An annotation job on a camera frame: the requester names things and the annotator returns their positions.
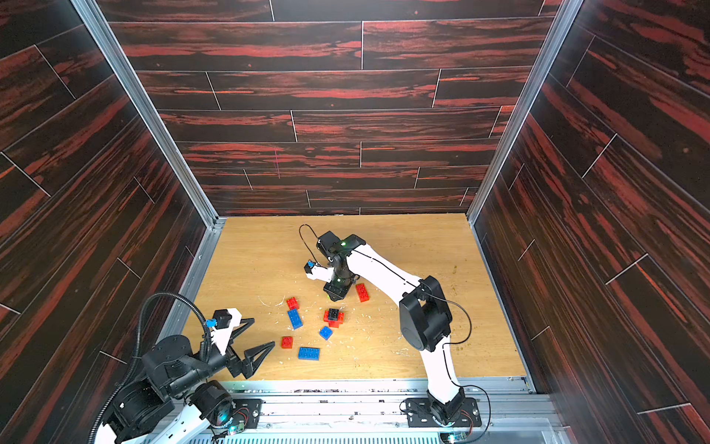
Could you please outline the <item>long blue lego brick far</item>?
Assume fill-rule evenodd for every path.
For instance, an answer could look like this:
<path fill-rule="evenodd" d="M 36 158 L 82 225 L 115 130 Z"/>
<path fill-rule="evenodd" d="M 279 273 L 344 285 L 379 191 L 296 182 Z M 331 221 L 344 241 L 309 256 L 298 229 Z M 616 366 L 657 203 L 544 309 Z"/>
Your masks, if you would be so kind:
<path fill-rule="evenodd" d="M 303 327 L 303 321 L 297 309 L 288 310 L 288 319 L 290 320 L 290 324 L 294 330 Z"/>

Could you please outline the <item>long blue lego brick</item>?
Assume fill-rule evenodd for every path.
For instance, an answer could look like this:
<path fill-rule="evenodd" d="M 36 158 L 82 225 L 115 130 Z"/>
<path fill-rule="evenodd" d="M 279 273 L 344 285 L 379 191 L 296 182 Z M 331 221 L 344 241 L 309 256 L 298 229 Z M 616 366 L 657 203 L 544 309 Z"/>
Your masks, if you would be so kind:
<path fill-rule="evenodd" d="M 320 349 L 314 347 L 299 347 L 298 359 L 303 361 L 319 361 Z"/>
<path fill-rule="evenodd" d="M 290 320 L 290 324 L 294 330 L 303 327 L 303 321 L 297 309 L 288 310 L 288 319 Z"/>

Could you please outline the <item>aluminium corner post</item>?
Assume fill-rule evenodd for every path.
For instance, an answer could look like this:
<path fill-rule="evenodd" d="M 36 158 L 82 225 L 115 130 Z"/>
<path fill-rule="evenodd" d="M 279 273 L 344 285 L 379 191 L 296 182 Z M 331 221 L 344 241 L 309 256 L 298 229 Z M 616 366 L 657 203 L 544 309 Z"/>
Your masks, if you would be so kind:
<path fill-rule="evenodd" d="M 549 33 L 547 37 L 545 37 L 545 42 L 541 47 L 538 57 L 536 57 L 534 66 L 532 66 L 528 80 L 521 91 L 521 96 L 510 115 L 508 125 L 503 132 L 490 167 L 484 176 L 481 187 L 479 188 L 473 203 L 466 213 L 467 220 L 473 233 L 476 233 L 474 226 L 484 208 L 486 199 L 494 188 L 496 180 L 514 146 L 514 142 L 516 141 L 521 128 L 523 127 L 523 124 L 534 105 L 536 97 L 538 96 L 549 71 L 557 59 L 560 48 L 571 30 L 573 22 L 575 21 L 575 18 L 577 17 L 583 3 L 584 2 L 582 0 L 566 0 L 561 3 L 558 14 L 556 14 L 556 17 L 552 22 Z"/>
<path fill-rule="evenodd" d="M 99 5 L 90 0 L 72 0 L 72 7 L 78 13 L 82 23 L 94 39 L 106 62 L 113 70 L 122 88 L 129 96 L 139 116 L 150 131 L 157 146 L 172 168 L 180 184 L 190 197 L 195 209 L 208 229 L 224 225 L 216 209 L 207 198 L 203 188 L 181 155 L 173 137 L 160 117 L 153 102 L 142 85 L 138 74 L 129 62 L 118 38 L 113 33 Z"/>

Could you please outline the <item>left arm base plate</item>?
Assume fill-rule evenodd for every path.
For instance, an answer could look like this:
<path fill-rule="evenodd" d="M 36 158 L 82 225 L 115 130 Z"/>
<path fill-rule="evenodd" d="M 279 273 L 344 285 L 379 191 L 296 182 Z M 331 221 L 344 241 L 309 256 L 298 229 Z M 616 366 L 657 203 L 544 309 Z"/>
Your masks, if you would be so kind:
<path fill-rule="evenodd" d="M 234 399 L 232 421 L 227 429 L 229 435 L 243 433 L 248 429 L 257 429 L 262 414 L 264 401 L 261 399 Z"/>

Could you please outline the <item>aluminium corner post left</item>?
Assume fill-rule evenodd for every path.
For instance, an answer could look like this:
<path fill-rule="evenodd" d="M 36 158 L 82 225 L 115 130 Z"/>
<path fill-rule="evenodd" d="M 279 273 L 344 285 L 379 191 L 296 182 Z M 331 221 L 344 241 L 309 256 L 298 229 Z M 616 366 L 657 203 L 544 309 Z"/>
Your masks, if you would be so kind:
<path fill-rule="evenodd" d="M 78 13 L 82 23 L 94 39 L 106 62 L 113 70 L 122 88 L 129 96 L 139 116 L 150 131 L 157 146 L 172 168 L 180 184 L 190 197 L 195 209 L 208 229 L 224 225 L 216 209 L 207 198 L 203 188 L 181 155 L 173 137 L 160 117 L 153 102 L 142 85 L 138 74 L 129 62 L 118 38 L 113 33 L 99 5 L 90 0 L 72 0 L 72 7 Z"/>

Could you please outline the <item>long blue lego brick near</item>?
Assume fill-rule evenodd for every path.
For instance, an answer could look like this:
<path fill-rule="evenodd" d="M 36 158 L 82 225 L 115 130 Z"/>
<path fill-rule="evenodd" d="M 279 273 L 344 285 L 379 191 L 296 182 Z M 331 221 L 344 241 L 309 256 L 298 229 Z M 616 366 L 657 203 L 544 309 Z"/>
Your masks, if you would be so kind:
<path fill-rule="evenodd" d="M 303 361 L 319 361 L 320 349 L 314 347 L 299 347 L 298 359 Z"/>

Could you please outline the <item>small blue lego brick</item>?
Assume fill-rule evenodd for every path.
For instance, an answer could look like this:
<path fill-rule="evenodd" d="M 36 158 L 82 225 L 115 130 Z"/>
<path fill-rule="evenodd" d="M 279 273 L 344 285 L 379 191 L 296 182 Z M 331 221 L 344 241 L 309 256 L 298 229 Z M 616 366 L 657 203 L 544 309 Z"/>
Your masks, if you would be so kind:
<path fill-rule="evenodd" d="M 333 335 L 333 330 L 330 327 L 322 327 L 322 329 L 319 331 L 319 335 L 324 340 L 330 340 Z"/>

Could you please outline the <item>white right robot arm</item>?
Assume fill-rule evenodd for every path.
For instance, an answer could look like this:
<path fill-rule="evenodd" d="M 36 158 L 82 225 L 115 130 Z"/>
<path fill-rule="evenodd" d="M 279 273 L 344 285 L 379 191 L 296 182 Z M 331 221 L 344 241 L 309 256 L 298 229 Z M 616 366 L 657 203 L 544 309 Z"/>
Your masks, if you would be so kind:
<path fill-rule="evenodd" d="M 397 268 L 366 243 L 341 240 L 320 251 L 329 266 L 313 266 L 307 273 L 310 279 L 325 281 L 327 290 L 340 293 L 354 277 L 361 277 L 398 305 L 400 332 L 421 353 L 425 366 L 430 414 L 442 426 L 453 424 L 465 393 L 451 357 L 453 316 L 439 282 Z"/>

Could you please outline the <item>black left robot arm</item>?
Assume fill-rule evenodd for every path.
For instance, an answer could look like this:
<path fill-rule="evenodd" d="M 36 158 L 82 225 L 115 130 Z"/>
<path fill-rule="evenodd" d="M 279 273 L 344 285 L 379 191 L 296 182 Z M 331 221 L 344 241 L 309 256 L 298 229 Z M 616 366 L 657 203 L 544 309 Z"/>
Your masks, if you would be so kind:
<path fill-rule="evenodd" d="M 186 443 L 211 430 L 213 440 L 245 431 L 259 413 L 258 401 L 235 401 L 213 376 L 227 370 L 234 377 L 254 376 L 275 342 L 238 355 L 232 343 L 254 321 L 235 308 L 198 317 L 203 327 L 199 351 L 190 340 L 172 335 L 140 358 L 137 373 L 107 403 L 91 441 Z"/>

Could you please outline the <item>aluminium corner post right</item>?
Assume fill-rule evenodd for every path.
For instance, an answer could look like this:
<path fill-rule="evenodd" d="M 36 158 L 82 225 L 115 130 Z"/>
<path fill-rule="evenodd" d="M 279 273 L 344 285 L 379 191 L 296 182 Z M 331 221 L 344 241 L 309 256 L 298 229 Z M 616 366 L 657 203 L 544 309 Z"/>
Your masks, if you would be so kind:
<path fill-rule="evenodd" d="M 534 66 L 532 66 L 528 80 L 521 91 L 521 96 L 510 115 L 508 125 L 503 132 L 490 167 L 484 176 L 481 187 L 479 188 L 473 203 L 466 213 L 467 220 L 473 233 L 476 233 L 474 226 L 484 208 L 486 199 L 494 188 L 496 180 L 514 146 L 514 142 L 516 141 L 521 128 L 523 127 L 523 124 L 534 105 L 536 97 L 538 96 L 549 71 L 557 59 L 560 48 L 571 30 L 573 22 L 575 21 L 575 18 L 577 17 L 583 3 L 584 2 L 582 0 L 566 0 L 561 3 L 558 14 L 556 14 L 556 17 L 552 22 L 549 33 L 547 37 L 545 37 L 545 42 L 541 47 L 538 57 L 536 57 Z"/>

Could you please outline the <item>red small lego brick far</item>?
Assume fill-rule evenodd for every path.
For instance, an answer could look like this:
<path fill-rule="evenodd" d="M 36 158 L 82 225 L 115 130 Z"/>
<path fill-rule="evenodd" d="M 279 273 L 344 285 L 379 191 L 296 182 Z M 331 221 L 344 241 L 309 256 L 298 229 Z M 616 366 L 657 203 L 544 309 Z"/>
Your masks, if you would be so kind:
<path fill-rule="evenodd" d="M 287 299 L 288 310 L 298 310 L 300 308 L 299 302 L 295 297 Z"/>

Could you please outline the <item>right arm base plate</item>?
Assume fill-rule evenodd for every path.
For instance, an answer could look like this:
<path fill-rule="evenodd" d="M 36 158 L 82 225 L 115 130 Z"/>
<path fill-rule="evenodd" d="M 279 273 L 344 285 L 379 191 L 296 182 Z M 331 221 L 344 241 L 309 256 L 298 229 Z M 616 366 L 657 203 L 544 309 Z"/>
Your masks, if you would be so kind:
<path fill-rule="evenodd" d="M 430 397 L 408 398 L 399 405 L 408 427 L 480 427 L 482 419 L 477 401 L 463 398 L 440 403 Z"/>

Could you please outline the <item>long red lego brick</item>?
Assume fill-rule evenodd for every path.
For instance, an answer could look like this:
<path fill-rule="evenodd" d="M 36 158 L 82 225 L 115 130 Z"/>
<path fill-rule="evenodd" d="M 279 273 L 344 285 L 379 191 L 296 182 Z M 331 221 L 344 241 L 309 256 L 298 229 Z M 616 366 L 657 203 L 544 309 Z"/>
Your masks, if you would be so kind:
<path fill-rule="evenodd" d="M 361 303 L 368 302 L 370 300 L 370 295 L 366 286 L 362 283 L 356 285 L 356 292 L 358 294 Z"/>
<path fill-rule="evenodd" d="M 343 322 L 344 322 L 344 314 L 341 311 L 340 311 L 339 320 L 337 322 L 326 322 L 325 321 L 325 323 L 327 323 L 328 326 L 331 327 L 331 329 L 337 329 L 340 325 L 343 324 Z"/>

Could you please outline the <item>aluminium front rail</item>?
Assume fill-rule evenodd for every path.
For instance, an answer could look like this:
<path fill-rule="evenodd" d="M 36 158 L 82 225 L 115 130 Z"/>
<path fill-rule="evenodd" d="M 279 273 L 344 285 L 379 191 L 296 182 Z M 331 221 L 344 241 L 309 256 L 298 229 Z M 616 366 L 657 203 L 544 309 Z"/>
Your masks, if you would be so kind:
<path fill-rule="evenodd" d="M 521 377 L 461 379 L 480 427 L 410 427 L 406 399 L 425 397 L 423 379 L 227 381 L 238 403 L 258 400 L 249 427 L 225 443 L 440 443 L 449 433 L 474 443 L 569 443 L 547 395 Z"/>

